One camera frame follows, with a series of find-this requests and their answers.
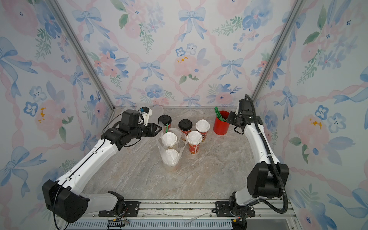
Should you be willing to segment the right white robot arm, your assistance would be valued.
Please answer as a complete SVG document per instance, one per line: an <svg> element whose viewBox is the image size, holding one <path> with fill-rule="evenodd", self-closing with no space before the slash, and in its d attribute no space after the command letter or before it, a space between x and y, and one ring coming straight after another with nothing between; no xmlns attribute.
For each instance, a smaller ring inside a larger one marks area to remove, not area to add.
<svg viewBox="0 0 368 230"><path fill-rule="evenodd" d="M239 101L236 111L230 112L227 122L238 134L246 136L254 155L255 165L247 176L246 186L229 198L232 215L242 217L255 205L263 203L278 214L288 210L286 183L289 168L275 156L266 138L263 122L255 111L249 95Z"/></svg>

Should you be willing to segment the clear plastic carrier bag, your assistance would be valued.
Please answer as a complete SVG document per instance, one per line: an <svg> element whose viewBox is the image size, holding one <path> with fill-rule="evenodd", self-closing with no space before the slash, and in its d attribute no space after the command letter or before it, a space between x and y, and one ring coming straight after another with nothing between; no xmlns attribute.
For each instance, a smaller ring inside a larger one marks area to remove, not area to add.
<svg viewBox="0 0 368 230"><path fill-rule="evenodd" d="M187 145L186 135L178 128L169 129L161 126L157 147L165 169L174 172L179 167L184 149Z"/></svg>

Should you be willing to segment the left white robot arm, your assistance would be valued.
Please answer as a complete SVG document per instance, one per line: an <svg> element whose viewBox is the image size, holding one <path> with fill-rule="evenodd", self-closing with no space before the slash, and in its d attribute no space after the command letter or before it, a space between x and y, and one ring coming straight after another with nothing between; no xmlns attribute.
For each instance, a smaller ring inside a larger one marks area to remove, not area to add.
<svg viewBox="0 0 368 230"><path fill-rule="evenodd" d="M56 181L47 180L42 186L46 208L67 223L74 223L83 215L107 211L122 215L126 210L122 195L109 191L105 194L85 194L83 190L90 179L113 155L122 148L132 147L131 141L156 137L162 128L150 123L152 110L142 107L128 109L121 120L108 124L101 139L72 169Z"/></svg>

